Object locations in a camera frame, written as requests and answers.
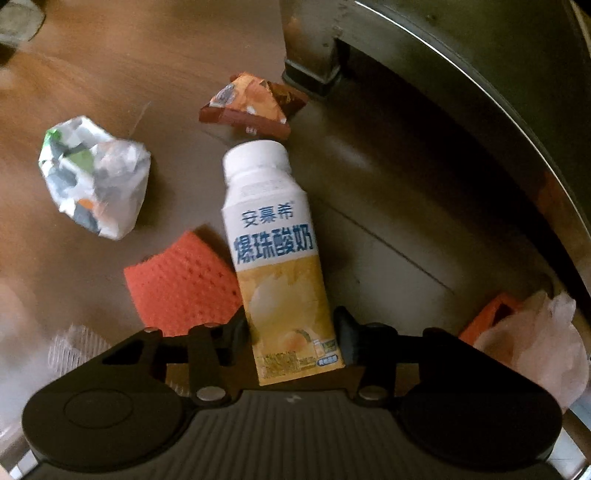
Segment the orange foam net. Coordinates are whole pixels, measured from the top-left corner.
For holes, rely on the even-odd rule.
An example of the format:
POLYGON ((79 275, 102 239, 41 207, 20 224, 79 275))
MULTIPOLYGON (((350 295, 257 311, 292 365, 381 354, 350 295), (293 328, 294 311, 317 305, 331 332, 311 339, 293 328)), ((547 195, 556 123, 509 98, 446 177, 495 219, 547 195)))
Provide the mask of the orange foam net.
POLYGON ((242 307, 228 263, 192 232, 123 270, 132 303, 146 327, 181 336, 200 325, 228 323, 242 307))

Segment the white blue wrapper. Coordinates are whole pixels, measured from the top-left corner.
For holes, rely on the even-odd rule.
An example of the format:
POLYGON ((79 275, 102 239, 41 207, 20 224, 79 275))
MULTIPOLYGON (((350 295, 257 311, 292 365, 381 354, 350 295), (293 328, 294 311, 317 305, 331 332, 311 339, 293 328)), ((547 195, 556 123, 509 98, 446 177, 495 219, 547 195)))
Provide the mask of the white blue wrapper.
POLYGON ((151 154, 86 116, 45 132, 38 166, 58 211, 88 231, 118 241, 135 227, 151 154))

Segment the orange brown snack wrapper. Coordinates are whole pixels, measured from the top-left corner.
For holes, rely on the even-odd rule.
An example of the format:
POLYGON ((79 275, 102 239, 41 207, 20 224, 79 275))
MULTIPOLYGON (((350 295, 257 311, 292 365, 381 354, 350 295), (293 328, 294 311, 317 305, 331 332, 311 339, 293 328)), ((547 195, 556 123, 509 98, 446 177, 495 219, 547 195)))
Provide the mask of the orange brown snack wrapper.
POLYGON ((290 137, 290 118, 307 104, 301 90, 240 72, 199 110, 198 120, 284 141, 290 137))

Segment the pink plastic bag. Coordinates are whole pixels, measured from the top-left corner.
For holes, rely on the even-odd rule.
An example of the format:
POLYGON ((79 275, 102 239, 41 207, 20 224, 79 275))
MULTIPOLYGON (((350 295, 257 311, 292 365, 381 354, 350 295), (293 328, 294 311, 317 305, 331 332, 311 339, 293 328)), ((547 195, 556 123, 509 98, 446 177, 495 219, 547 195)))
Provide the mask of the pink plastic bag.
POLYGON ((481 333, 476 349, 546 389, 567 411, 587 388, 590 366, 573 325, 576 301, 539 291, 523 307, 481 333))

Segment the metal bench frame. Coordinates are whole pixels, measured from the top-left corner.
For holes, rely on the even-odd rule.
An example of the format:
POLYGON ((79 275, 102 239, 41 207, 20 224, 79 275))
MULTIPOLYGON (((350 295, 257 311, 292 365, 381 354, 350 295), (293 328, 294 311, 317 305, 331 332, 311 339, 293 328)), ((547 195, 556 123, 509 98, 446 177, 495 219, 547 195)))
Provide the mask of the metal bench frame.
POLYGON ((322 93, 356 49, 521 146, 538 207, 590 283, 590 5, 586 1, 283 1, 286 76, 322 93))

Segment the red plastic bag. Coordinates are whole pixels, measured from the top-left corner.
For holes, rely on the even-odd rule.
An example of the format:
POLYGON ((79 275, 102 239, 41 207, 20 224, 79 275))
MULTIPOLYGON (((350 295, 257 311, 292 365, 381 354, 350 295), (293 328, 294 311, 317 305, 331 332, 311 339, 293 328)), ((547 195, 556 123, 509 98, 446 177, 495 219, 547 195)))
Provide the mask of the red plastic bag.
POLYGON ((474 345, 484 332, 514 314, 521 306, 522 301, 507 292, 501 292, 466 325, 459 338, 469 345, 474 345))

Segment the yogurt drink bottle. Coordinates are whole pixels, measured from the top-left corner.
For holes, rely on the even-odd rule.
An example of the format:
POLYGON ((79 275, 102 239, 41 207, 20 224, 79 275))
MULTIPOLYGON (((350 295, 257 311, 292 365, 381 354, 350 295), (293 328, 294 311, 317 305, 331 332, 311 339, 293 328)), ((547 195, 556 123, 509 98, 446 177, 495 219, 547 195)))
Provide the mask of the yogurt drink bottle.
POLYGON ((308 196, 287 149, 249 141, 222 159, 222 217, 259 384, 342 368, 308 196))

